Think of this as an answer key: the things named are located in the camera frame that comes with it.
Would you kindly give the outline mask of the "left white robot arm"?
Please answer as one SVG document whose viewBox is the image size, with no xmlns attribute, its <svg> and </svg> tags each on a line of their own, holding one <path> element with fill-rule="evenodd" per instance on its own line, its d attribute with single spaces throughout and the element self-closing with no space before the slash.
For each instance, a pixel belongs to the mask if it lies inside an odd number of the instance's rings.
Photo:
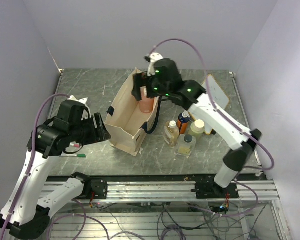
<svg viewBox="0 0 300 240">
<path fill-rule="evenodd" d="M 55 117 L 34 125 L 23 169 L 0 211 L 0 229 L 9 230 L 11 236 L 19 240 L 39 238 L 69 201 L 92 195 L 92 178 L 75 172 L 52 193 L 41 197 L 49 173 L 72 143 L 85 147 L 111 138 L 101 114 L 91 113 L 87 102 L 87 98 L 72 95 L 60 104 Z"/>
</svg>

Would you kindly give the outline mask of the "beige canvas tote bag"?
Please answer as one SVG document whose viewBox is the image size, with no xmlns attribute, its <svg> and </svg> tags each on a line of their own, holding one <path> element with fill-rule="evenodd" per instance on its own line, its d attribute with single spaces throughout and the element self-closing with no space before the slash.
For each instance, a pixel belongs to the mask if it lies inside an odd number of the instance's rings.
<svg viewBox="0 0 300 240">
<path fill-rule="evenodd" d="M 132 95 L 135 74 L 142 71 L 135 68 L 126 78 L 119 92 L 107 110 L 106 130 L 110 144 L 123 152 L 136 156 L 147 135 L 153 133 L 159 119 L 159 98 L 154 98 L 152 112 L 143 113 L 140 103 Z"/>
</svg>

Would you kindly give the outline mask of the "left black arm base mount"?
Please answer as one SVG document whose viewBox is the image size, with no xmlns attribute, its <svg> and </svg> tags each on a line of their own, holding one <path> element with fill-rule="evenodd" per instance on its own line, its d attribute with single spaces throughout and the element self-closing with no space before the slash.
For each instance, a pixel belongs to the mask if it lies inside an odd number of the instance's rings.
<svg viewBox="0 0 300 240">
<path fill-rule="evenodd" d="M 108 184 L 100 177 L 92 177 L 80 172 L 73 173 L 61 186 L 61 194 L 69 199 L 105 199 Z"/>
</svg>

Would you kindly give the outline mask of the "clear bottle with white cap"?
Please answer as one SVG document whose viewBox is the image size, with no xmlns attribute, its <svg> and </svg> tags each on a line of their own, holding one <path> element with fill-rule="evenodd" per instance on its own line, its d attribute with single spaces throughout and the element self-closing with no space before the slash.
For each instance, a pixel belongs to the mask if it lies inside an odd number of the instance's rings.
<svg viewBox="0 0 300 240">
<path fill-rule="evenodd" d="M 179 128 L 174 120 L 166 122 L 163 131 L 163 139 L 169 147 L 175 147 L 179 138 Z"/>
</svg>

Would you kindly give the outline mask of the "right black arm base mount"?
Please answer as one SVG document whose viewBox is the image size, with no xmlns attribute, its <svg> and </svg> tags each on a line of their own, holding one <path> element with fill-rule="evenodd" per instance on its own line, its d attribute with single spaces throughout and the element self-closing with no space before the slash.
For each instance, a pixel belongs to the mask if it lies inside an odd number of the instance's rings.
<svg viewBox="0 0 300 240">
<path fill-rule="evenodd" d="M 191 190 L 196 194 L 197 199 L 238 199 L 239 193 L 235 183 L 230 183 L 228 187 L 222 188 L 215 182 L 196 182 L 194 189 Z"/>
</svg>

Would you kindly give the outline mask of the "amber bottle with black cap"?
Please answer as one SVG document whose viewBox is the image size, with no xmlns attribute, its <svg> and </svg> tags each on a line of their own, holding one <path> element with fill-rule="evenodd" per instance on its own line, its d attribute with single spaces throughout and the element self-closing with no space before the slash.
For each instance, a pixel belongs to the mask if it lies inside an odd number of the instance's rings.
<svg viewBox="0 0 300 240">
<path fill-rule="evenodd" d="M 175 146 L 175 155 L 189 158 L 196 146 L 196 137 L 190 134 L 180 134 Z"/>
</svg>

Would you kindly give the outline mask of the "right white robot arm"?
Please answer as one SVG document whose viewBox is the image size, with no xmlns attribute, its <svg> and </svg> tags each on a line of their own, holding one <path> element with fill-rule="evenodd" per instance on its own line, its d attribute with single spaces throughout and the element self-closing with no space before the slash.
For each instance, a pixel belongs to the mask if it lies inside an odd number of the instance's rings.
<svg viewBox="0 0 300 240">
<path fill-rule="evenodd" d="M 207 89 L 197 81 L 184 81 L 176 63 L 169 58 L 152 60 L 148 71 L 134 74 L 131 94 L 137 101 L 142 99 L 143 87 L 146 88 L 147 97 L 167 97 L 175 105 L 195 114 L 228 144 L 230 150 L 224 156 L 223 164 L 210 186 L 214 197 L 223 197 L 228 192 L 229 184 L 243 170 L 255 151 L 262 133 L 239 124 L 210 99 Z"/>
</svg>

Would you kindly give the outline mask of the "yellow bottle with beige cap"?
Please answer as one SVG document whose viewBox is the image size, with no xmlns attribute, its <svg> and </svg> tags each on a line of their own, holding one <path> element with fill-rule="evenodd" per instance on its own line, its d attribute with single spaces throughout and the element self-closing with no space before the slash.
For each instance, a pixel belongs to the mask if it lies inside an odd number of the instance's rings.
<svg viewBox="0 0 300 240">
<path fill-rule="evenodd" d="M 195 120 L 190 125 L 188 134 L 193 137 L 200 138 L 203 135 L 204 131 L 205 131 L 205 123 L 203 120 L 198 119 L 198 120 Z"/>
</svg>

